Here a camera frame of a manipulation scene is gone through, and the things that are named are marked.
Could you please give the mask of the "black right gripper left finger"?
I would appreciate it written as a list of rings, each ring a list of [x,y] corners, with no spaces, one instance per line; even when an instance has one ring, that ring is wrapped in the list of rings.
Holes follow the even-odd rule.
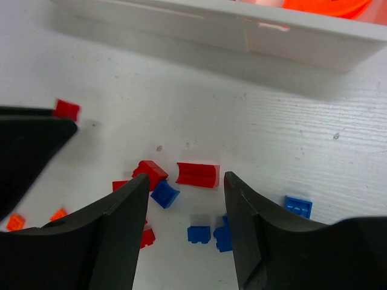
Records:
[[[2,289],[131,289],[149,178],[40,228],[1,233]]]

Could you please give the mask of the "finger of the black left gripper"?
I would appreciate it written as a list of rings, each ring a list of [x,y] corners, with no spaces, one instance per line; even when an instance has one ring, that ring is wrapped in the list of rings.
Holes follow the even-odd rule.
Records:
[[[53,115],[53,109],[1,106],[1,116],[32,116],[32,117],[50,117]]]
[[[77,130],[68,118],[1,117],[1,219]]]

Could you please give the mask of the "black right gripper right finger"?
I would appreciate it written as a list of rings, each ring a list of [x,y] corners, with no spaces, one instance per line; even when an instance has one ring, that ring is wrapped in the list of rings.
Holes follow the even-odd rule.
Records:
[[[298,216],[224,175],[240,289],[385,289],[386,218],[332,225]]]

